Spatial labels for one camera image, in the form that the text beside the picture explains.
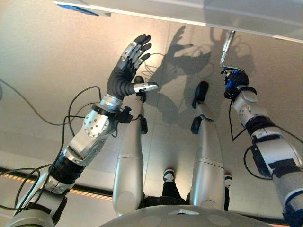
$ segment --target floor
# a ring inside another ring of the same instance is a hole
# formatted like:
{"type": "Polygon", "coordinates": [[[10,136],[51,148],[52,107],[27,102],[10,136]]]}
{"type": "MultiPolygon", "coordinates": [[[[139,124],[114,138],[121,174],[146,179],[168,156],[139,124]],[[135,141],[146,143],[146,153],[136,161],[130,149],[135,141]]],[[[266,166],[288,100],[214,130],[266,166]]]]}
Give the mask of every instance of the floor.
{"type": "MultiPolygon", "coordinates": [[[[176,169],[181,196],[190,191],[198,143],[197,136],[190,133],[195,116],[190,104],[197,84],[205,80],[210,86],[206,103],[215,116],[224,166],[233,176],[230,211],[281,218],[273,184],[250,176],[244,168],[249,136],[244,133],[231,142],[229,101],[223,97],[219,67],[226,31],[119,14],[88,16],[47,0],[3,0],[0,79],[22,93],[45,119],[61,123],[79,91],[98,85],[105,95],[107,79],[121,51],[144,33],[151,35],[152,56],[138,75],[160,86],[148,93],[144,104],[149,129],[142,137],[145,194],[161,194],[162,173],[168,166],[176,169]]],[[[303,137],[302,44],[238,32],[226,63],[245,69],[259,104],[267,108],[273,122],[303,137]]],[[[38,167],[52,162],[60,146],[61,127],[43,122],[16,93],[0,84],[0,166],[38,167]]],[[[75,102],[72,112],[94,101],[98,101],[97,92],[88,91],[75,102]]],[[[80,114],[88,111],[86,107],[80,114]]],[[[240,131],[233,110],[232,122],[233,131],[240,131]]],[[[75,120],[74,129],[79,130],[81,124],[75,120]]],[[[120,125],[118,137],[107,140],[78,183],[112,189],[125,127],[120,125]]],[[[302,146],[285,137],[303,155],[302,146]]],[[[65,144],[70,140],[71,134],[66,132],[65,144]]],[[[247,162],[257,173],[251,155],[247,162]]]]}

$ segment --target wire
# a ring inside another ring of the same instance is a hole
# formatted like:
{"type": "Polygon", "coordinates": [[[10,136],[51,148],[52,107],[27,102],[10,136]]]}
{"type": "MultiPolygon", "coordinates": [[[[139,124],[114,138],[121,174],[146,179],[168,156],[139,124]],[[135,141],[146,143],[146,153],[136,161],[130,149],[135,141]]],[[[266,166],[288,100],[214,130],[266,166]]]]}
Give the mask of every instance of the wire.
{"type": "Polygon", "coordinates": [[[303,144],[303,140],[301,140],[299,137],[297,137],[297,136],[293,135],[292,133],[290,133],[289,131],[287,131],[287,130],[283,129],[283,128],[282,128],[282,127],[280,127],[280,126],[275,125],[275,127],[277,127],[277,128],[279,128],[279,129],[281,129],[281,130],[285,131],[286,133],[288,133],[288,134],[289,134],[289,135],[291,135],[292,137],[296,138],[297,140],[299,140],[299,141],[300,141],[300,142],[303,144]]]}
{"type": "MultiPolygon", "coordinates": [[[[50,165],[51,165],[51,164],[47,164],[47,165],[44,165],[44,166],[40,166],[40,167],[36,168],[36,170],[42,169],[42,168],[47,167],[47,166],[50,166],[50,165]]],[[[33,174],[34,172],[35,172],[35,170],[33,170],[32,172],[30,172],[30,173],[26,176],[26,178],[23,180],[21,186],[19,187],[19,190],[18,190],[17,195],[16,195],[16,198],[15,198],[15,207],[16,207],[17,204],[18,204],[19,195],[20,195],[20,193],[21,193],[21,190],[22,190],[24,184],[25,184],[26,181],[32,176],[32,174],[33,174]]],[[[31,193],[32,190],[34,189],[35,185],[37,184],[39,178],[40,178],[40,171],[38,171],[38,176],[37,176],[37,178],[36,178],[36,180],[35,180],[35,183],[33,184],[33,186],[31,187],[31,189],[29,190],[29,192],[27,193],[26,197],[25,197],[23,200],[26,200],[26,199],[28,198],[28,196],[30,195],[30,193],[31,193]]]]}
{"type": "MultiPolygon", "coordinates": [[[[34,108],[34,106],[30,103],[30,101],[28,99],[26,99],[17,89],[15,89],[12,85],[8,84],[7,82],[5,82],[4,80],[0,79],[0,82],[2,82],[3,84],[5,84],[6,86],[8,86],[10,89],[12,89],[14,92],[16,92],[29,106],[30,108],[35,112],[35,114],[41,119],[43,120],[44,122],[50,124],[50,125],[54,125],[54,126],[61,126],[62,124],[59,124],[59,123],[53,123],[53,122],[50,122],[48,120],[46,120],[41,114],[38,113],[38,111],[34,108]]],[[[2,99],[3,97],[3,90],[2,90],[2,86],[0,84],[0,100],[2,99]]],[[[86,104],[85,106],[83,106],[75,115],[77,115],[84,107],[86,107],[87,105],[89,104],[86,104]]]]}
{"type": "Polygon", "coordinates": [[[116,135],[112,134],[112,137],[116,138],[118,136],[118,124],[119,122],[116,123],[116,135]]]}
{"type": "Polygon", "coordinates": [[[80,111],[82,110],[82,109],[84,109],[86,106],[88,106],[88,105],[91,105],[91,104],[97,104],[97,103],[100,103],[100,102],[92,102],[92,103],[87,103],[87,104],[85,104],[83,107],[81,107],[77,112],[76,112],[76,116],[78,115],[78,113],[80,113],[80,111]]]}
{"type": "Polygon", "coordinates": [[[52,163],[51,167],[49,168],[49,173],[48,173],[48,175],[47,175],[47,177],[46,177],[46,180],[45,180],[45,182],[44,182],[44,184],[43,184],[43,186],[42,186],[42,188],[41,188],[41,190],[40,190],[40,193],[39,193],[37,199],[36,199],[35,202],[33,203],[33,205],[36,205],[37,202],[38,202],[38,200],[40,199],[40,197],[41,197],[41,195],[42,195],[42,193],[43,193],[43,190],[44,190],[44,188],[45,188],[45,186],[46,186],[46,183],[48,182],[48,179],[49,179],[49,177],[50,177],[50,174],[51,174],[51,172],[52,172],[52,169],[53,169],[53,167],[54,167],[54,164],[56,163],[56,161],[58,160],[58,158],[59,158],[59,156],[60,156],[60,154],[61,154],[61,152],[62,152],[62,149],[63,149],[63,146],[64,146],[64,128],[65,128],[65,120],[66,120],[67,118],[69,118],[69,117],[85,118],[85,117],[83,117],[83,116],[73,116],[73,115],[72,115],[72,116],[70,116],[70,115],[65,116],[65,118],[64,118],[64,120],[63,120],[63,124],[62,124],[62,141],[61,141],[61,146],[60,146],[59,152],[58,152],[58,154],[57,154],[57,156],[56,156],[54,162],[52,163]]]}
{"type": "Polygon", "coordinates": [[[8,86],[10,89],[12,89],[14,92],[16,92],[29,106],[30,108],[32,108],[32,110],[35,112],[35,114],[37,114],[37,116],[43,120],[44,122],[51,124],[51,125],[55,125],[55,126],[60,126],[61,124],[57,124],[57,123],[53,123],[50,122],[48,120],[46,120],[43,116],[41,116],[38,111],[33,107],[33,105],[19,92],[17,91],[13,86],[11,86],[10,84],[8,84],[7,82],[5,82],[4,80],[0,79],[0,81],[5,84],[6,86],[8,86]]]}
{"type": "MultiPolygon", "coordinates": [[[[0,176],[5,175],[5,174],[9,174],[9,173],[13,173],[13,172],[16,172],[16,171],[23,171],[23,170],[32,170],[32,172],[37,172],[38,176],[40,176],[40,171],[38,169],[35,169],[35,168],[13,169],[13,170],[9,170],[9,171],[6,171],[4,173],[1,173],[0,176]]],[[[17,208],[7,207],[7,206],[3,206],[3,205],[0,205],[0,207],[4,208],[4,209],[7,209],[7,210],[18,210],[17,208]]]]}
{"type": "Polygon", "coordinates": [[[141,114],[139,114],[135,119],[132,119],[132,121],[136,121],[138,119],[141,119],[143,116],[141,114]]]}
{"type": "Polygon", "coordinates": [[[244,128],[235,137],[233,137],[233,134],[232,134],[232,120],[231,120],[231,108],[232,108],[232,100],[231,100],[231,103],[229,105],[228,118],[229,118],[229,125],[230,125],[230,128],[231,128],[232,142],[234,142],[236,140],[236,138],[238,138],[246,129],[244,128]]]}
{"type": "Polygon", "coordinates": [[[68,107],[68,115],[67,115],[67,117],[68,117],[68,125],[70,126],[70,130],[71,130],[71,134],[72,134],[72,136],[75,136],[75,133],[74,133],[74,130],[72,129],[72,126],[71,126],[71,106],[72,106],[72,104],[73,104],[73,102],[76,100],[76,98],[78,98],[79,97],[79,95],[81,95],[83,92],[85,92],[85,91],[87,91],[87,90],[90,90],[90,89],[93,89],[93,88],[97,88],[98,89],[98,91],[99,91],[99,99],[100,99],[100,101],[101,101],[101,90],[100,90],[100,88],[98,87],[98,86],[91,86],[91,87],[88,87],[88,88],[86,88],[86,89],[84,89],[84,90],[82,90],[82,91],[80,91],[74,98],[73,98],[73,100],[71,101],[71,103],[70,103],[70,106],[68,107]]]}
{"type": "Polygon", "coordinates": [[[252,146],[248,147],[244,153],[244,156],[243,156],[243,163],[244,163],[244,166],[246,168],[246,170],[251,174],[253,175],[254,177],[258,178],[258,179],[261,179],[261,180],[272,180],[272,178],[264,178],[264,177],[260,177],[260,176],[257,176],[255,174],[253,174],[247,167],[247,164],[246,164],[246,156],[247,156],[247,153],[248,151],[252,148],[252,146]]]}
{"type": "Polygon", "coordinates": [[[2,99],[2,94],[3,94],[3,91],[2,91],[1,84],[0,84],[0,100],[2,99]]]}

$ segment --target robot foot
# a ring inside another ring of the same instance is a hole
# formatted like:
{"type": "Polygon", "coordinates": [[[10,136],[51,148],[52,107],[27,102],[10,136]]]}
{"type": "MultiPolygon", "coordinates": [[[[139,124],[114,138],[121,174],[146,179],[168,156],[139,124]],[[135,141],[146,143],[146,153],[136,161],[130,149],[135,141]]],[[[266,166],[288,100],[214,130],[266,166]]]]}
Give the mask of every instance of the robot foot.
{"type": "Polygon", "coordinates": [[[195,97],[191,104],[194,109],[196,108],[196,103],[198,101],[203,102],[205,100],[207,90],[208,90],[208,83],[205,81],[200,82],[196,88],[195,97]]]}

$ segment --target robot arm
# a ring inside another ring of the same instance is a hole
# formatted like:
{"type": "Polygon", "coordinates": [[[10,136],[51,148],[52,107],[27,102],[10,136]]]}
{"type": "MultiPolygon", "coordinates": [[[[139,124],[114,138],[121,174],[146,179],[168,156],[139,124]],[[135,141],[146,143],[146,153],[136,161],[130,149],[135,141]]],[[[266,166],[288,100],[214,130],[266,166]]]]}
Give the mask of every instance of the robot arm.
{"type": "Polygon", "coordinates": [[[260,174],[272,177],[276,192],[284,208],[284,218],[290,226],[303,224],[302,158],[288,143],[265,108],[258,106],[257,93],[249,87],[242,70],[226,69],[224,96],[233,101],[241,124],[247,129],[253,159],[260,174]]]}
{"type": "Polygon", "coordinates": [[[41,170],[39,182],[27,198],[21,199],[19,209],[6,227],[43,226],[52,227],[60,218],[67,202],[66,194],[73,187],[86,166],[99,153],[106,139],[116,129],[116,124],[130,123],[129,107],[121,112],[124,96],[157,89],[156,83],[131,83],[137,69],[149,54],[150,36],[141,35],[129,44],[119,58],[107,83],[107,94],[100,106],[93,105],[84,118],[80,131],[56,158],[51,167],[41,170]]]}

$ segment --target robot finger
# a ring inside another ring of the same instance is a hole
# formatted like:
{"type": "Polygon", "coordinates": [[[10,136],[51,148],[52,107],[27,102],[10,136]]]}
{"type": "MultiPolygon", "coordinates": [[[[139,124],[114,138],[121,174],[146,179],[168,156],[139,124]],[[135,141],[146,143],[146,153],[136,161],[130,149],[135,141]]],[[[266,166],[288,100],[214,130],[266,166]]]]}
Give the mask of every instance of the robot finger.
{"type": "Polygon", "coordinates": [[[144,41],[145,41],[146,39],[148,39],[148,37],[149,37],[149,39],[150,39],[150,36],[149,36],[149,35],[146,36],[146,34],[142,34],[142,35],[138,36],[137,38],[135,38],[133,42],[135,42],[135,43],[137,43],[137,44],[144,44],[144,43],[145,43],[144,41]]]}
{"type": "Polygon", "coordinates": [[[146,45],[144,45],[143,47],[141,47],[140,50],[138,50],[132,57],[132,62],[137,62],[138,58],[148,49],[150,49],[152,47],[151,43],[148,43],[146,45]]]}
{"type": "Polygon", "coordinates": [[[140,67],[140,65],[141,65],[146,59],[148,59],[148,58],[150,57],[150,55],[151,55],[150,53],[147,53],[147,54],[143,55],[142,58],[139,58],[139,59],[134,63],[134,69],[137,70],[137,69],[140,67]]]}
{"type": "Polygon", "coordinates": [[[148,43],[150,40],[151,40],[151,36],[150,35],[146,36],[145,40],[141,43],[141,45],[148,43]]]}

